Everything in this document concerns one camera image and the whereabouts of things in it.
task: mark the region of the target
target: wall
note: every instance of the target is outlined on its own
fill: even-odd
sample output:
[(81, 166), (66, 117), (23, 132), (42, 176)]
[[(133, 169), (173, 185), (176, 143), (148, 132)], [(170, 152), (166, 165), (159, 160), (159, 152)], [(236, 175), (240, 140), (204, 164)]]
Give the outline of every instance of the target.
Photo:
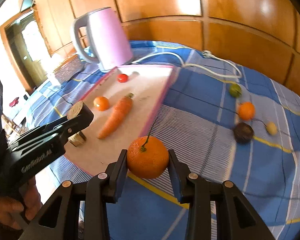
[[(19, 12), (18, 0), (6, 0), (0, 7), (0, 26)], [(26, 93), (4, 49), (0, 36), (0, 80), (3, 85), (3, 112), (9, 113), (9, 103)]]
[[(289, 0), (36, 0), (50, 53), (72, 21), (111, 6), (129, 39), (178, 42), (260, 71), (300, 94), (300, 16)], [(85, 30), (81, 39), (87, 46)]]

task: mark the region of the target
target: carrot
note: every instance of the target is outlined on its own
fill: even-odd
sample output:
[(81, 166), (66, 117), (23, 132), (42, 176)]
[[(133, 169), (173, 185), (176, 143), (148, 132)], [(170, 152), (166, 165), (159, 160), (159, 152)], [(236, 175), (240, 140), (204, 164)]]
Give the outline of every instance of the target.
[(112, 110), (111, 115), (109, 116), (108, 120), (102, 127), (101, 131), (98, 134), (99, 139), (104, 139), (113, 133), (119, 125), (122, 123), (123, 119), (126, 115), (130, 112), (132, 108), (132, 98), (133, 94), (129, 93), (125, 97), (121, 98), (115, 105)]

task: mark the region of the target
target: green lime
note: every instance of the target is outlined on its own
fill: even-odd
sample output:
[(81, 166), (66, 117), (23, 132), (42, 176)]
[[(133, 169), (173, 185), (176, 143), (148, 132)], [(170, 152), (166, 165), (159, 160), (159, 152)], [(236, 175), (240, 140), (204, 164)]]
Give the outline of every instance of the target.
[(242, 94), (241, 87), (238, 84), (231, 84), (229, 87), (229, 93), (234, 98), (238, 98)]

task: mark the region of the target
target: dark round fruit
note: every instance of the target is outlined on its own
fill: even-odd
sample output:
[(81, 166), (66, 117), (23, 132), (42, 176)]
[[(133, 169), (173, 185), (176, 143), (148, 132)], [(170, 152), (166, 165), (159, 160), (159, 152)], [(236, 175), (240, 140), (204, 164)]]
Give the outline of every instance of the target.
[(251, 141), (254, 135), (252, 127), (244, 122), (237, 124), (233, 129), (233, 133), (237, 143), (241, 144)]

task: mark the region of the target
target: yellow stripe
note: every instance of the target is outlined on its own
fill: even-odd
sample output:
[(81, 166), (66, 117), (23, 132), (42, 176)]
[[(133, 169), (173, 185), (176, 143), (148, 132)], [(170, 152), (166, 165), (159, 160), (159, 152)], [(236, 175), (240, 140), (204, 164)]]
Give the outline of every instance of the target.
[(59, 112), (58, 108), (56, 108), (55, 106), (53, 106), (53, 109), (57, 112), (57, 114), (60, 116), (60, 117), (63, 117), (63, 115)]
[[(129, 178), (133, 179), (135, 182), (139, 183), (140, 185), (144, 186), (145, 188), (149, 189), (150, 191), (152, 191), (153, 193), (159, 195), (160, 197), (163, 197), (164, 199), (166, 199), (166, 200), (168, 200), (172, 203), (175, 203), (180, 207), (189, 209), (189, 204), (188, 203), (187, 204), (180, 204), (175, 197), (163, 192), (162, 190), (159, 190), (158, 188), (156, 188), (156, 187), (152, 186), (151, 184), (145, 182), (143, 179), (140, 179), (137, 176), (133, 175), (131, 172), (128, 172), (128, 176), (129, 176)], [(293, 223), (298, 223), (298, 222), (300, 222), (300, 218), (294, 218), (294, 219), (287, 220), (286, 224), (293, 224)]]
[(286, 153), (292, 153), (292, 150), (289, 150), (289, 149), (287, 149), (287, 148), (284, 148), (284, 147), (282, 147), (282, 146), (279, 145), (279, 144), (271, 143), (271, 142), (269, 142), (269, 141), (267, 141), (267, 140), (264, 140), (264, 139), (262, 139), (262, 138), (260, 138), (260, 137), (257, 137), (257, 136), (254, 136), (253, 138), (254, 138), (256, 141), (259, 141), (259, 142), (261, 142), (261, 143), (264, 143), (264, 144), (266, 144), (266, 145), (268, 145), (268, 146), (279, 148), (279, 149), (283, 150), (283, 151), (286, 152)]
[(58, 114), (60, 117), (63, 117), (63, 115), (59, 112), (58, 108), (56, 108), (56, 107), (54, 106), (53, 109), (57, 112), (57, 114)]
[(300, 112), (292, 111), (289, 107), (283, 106), (283, 108), (289, 110), (290, 112), (292, 112), (292, 113), (294, 113), (296, 115), (300, 115)]
[(180, 206), (180, 207), (189, 209), (189, 204), (188, 204), (188, 203), (187, 203), (187, 204), (180, 204), (180, 203), (178, 202), (178, 200), (177, 200), (175, 197), (173, 197), (173, 196), (171, 196), (171, 195), (169, 195), (169, 194), (163, 192), (162, 190), (159, 190), (158, 188), (152, 186), (152, 185), (149, 184), (148, 182), (145, 182), (143, 179), (140, 179), (140, 178), (138, 178), (137, 176), (133, 175), (131, 172), (128, 173), (128, 176), (129, 176), (131, 179), (133, 179), (134, 181), (136, 181), (137, 183), (141, 184), (142, 186), (144, 186), (144, 187), (146, 187), (147, 189), (149, 189), (150, 191), (152, 191), (153, 193), (156, 193), (156, 194), (159, 195), (160, 197), (163, 197), (163, 198), (165, 198), (166, 200), (169, 200), (169, 201), (171, 201), (172, 203), (175, 203), (175, 204), (177, 204), (177, 205)]
[(216, 80), (219, 80), (219, 81), (221, 81), (221, 82), (223, 82), (223, 83), (236, 84), (236, 82), (231, 81), (231, 80), (221, 80), (221, 79), (218, 79), (218, 78), (215, 78), (215, 77), (212, 77), (212, 78), (214, 78), (214, 79), (216, 79)]
[(294, 218), (286, 221), (286, 224), (293, 224), (300, 222), (300, 218)]

